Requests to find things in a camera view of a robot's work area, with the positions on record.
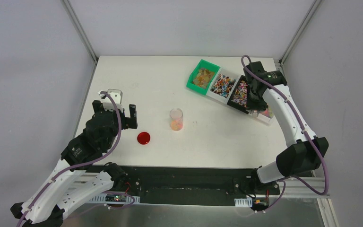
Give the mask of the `clear plastic jar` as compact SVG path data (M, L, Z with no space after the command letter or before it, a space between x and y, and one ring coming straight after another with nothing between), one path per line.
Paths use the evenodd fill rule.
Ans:
M180 108L174 108L169 113L170 127L173 131L180 131L183 128L183 112Z

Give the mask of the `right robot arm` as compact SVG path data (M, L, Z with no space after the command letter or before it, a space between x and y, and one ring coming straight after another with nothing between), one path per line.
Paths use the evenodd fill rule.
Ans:
M261 113L270 108L286 143L286 149L275 161L257 169L256 177L250 179L251 191L260 194L268 188L269 182L318 169L329 144L303 119L280 71L267 72L260 61L244 65L243 70L249 85L246 110Z

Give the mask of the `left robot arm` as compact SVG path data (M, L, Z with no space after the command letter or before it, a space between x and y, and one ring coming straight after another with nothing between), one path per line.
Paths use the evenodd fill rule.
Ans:
M74 210L92 197L112 189L120 191L125 186L126 173L116 163L109 163L91 181L69 192L69 187L93 163L110 154L120 140L122 130L136 129L137 110L129 105L126 117L121 105L109 107L95 100L94 114L85 128L73 138L61 153L53 172L43 186L27 201L10 208L13 216L25 221L25 227L58 227Z

